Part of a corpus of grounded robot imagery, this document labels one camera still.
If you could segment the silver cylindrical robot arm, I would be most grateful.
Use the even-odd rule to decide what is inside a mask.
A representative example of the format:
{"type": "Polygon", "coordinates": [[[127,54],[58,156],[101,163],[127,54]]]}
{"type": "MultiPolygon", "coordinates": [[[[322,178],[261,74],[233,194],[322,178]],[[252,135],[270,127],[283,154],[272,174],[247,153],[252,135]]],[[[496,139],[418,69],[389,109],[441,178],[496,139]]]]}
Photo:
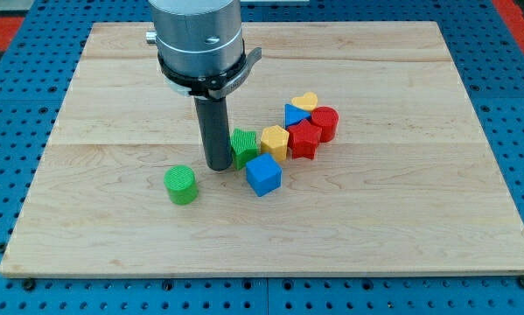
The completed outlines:
{"type": "Polygon", "coordinates": [[[209,77],[241,59],[239,0],[150,0],[149,5],[158,53],[173,72],[209,77]]]}

